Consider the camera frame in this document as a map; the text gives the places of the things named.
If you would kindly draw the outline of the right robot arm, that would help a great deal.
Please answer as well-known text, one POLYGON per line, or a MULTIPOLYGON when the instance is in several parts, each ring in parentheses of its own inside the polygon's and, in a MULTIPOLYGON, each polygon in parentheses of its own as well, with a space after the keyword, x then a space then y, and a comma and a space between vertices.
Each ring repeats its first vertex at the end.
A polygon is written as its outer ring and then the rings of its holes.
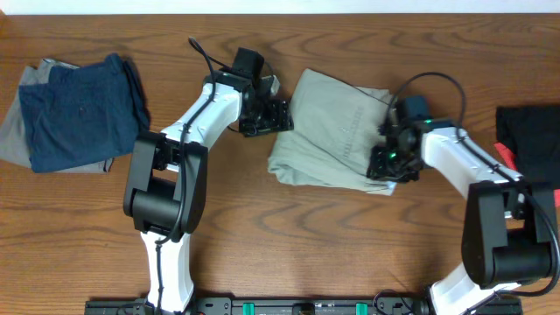
POLYGON ((559 280, 559 240, 552 189, 529 183, 481 149, 458 124, 431 116, 427 101, 392 101, 371 152, 367 176, 408 183, 425 168, 440 172, 465 198, 460 265, 424 298, 400 298, 403 314, 520 314, 523 285, 559 280))

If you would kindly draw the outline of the khaki shorts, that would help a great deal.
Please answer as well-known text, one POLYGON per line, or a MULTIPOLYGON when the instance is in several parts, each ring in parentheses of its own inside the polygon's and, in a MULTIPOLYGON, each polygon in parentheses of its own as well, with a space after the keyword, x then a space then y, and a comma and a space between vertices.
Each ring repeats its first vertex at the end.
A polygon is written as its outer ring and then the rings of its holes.
POLYGON ((307 68, 290 100, 294 129, 277 135, 268 172, 292 186, 346 188, 391 195, 396 183, 367 177, 371 150, 391 94, 355 87, 307 68))

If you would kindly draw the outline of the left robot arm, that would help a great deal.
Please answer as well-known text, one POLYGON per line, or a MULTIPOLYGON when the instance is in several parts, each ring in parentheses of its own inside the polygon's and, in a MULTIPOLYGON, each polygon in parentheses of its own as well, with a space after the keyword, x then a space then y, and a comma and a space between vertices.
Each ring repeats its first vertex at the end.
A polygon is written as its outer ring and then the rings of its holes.
POLYGON ((292 130, 278 78, 263 74, 264 57, 238 49, 231 66, 211 69, 196 102, 159 133, 138 136, 130 161, 123 211, 148 254, 147 314, 182 314, 191 303, 190 238, 207 198, 209 151, 232 123, 244 137, 292 130))

